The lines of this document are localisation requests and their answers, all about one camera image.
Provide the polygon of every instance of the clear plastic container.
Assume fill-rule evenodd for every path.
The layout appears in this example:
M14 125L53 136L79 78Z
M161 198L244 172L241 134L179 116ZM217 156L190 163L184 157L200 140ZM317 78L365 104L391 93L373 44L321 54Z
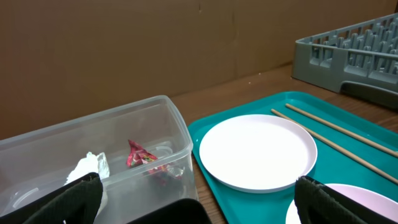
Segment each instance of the clear plastic container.
M159 159L129 169L128 139ZM127 223L180 198L197 198L192 140L166 96L119 106L0 141L0 216L63 186L87 152L105 152L108 203L95 223ZM181 178L147 171L168 164Z

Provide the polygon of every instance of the cardboard wall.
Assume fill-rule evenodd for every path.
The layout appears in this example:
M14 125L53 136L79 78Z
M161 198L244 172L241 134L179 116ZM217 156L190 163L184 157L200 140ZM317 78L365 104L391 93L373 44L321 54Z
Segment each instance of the cardboard wall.
M394 13L394 0L236 0L238 75L290 62L295 40Z
M292 60L294 40L396 2L3 0L0 139L269 70Z

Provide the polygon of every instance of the gray dish rack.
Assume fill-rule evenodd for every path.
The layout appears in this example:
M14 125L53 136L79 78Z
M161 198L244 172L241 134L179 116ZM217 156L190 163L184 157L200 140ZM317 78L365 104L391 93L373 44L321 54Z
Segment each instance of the gray dish rack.
M297 40L293 77L398 109L398 13Z

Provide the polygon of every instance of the white plastic plate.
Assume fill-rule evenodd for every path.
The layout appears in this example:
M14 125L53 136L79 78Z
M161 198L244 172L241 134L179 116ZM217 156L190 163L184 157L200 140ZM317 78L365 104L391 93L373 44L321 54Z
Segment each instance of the white plastic plate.
M206 170L225 185L271 193L294 185L317 160L317 146L299 125L271 115L227 119L203 137L199 155Z

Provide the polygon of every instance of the trash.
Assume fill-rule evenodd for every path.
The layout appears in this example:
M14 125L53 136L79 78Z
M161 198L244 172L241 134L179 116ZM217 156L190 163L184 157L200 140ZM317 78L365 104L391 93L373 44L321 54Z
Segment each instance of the trash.
M141 145L138 143L129 140L130 144L130 155L127 158L127 166L128 167L137 167L142 164L148 164L152 161L157 160L157 157L153 154L147 152ZM173 166L173 164L166 164L151 170L148 170L148 173L153 174L160 179L160 183L165 185L167 183L168 178L173 179L181 179L181 176L184 172L183 169Z

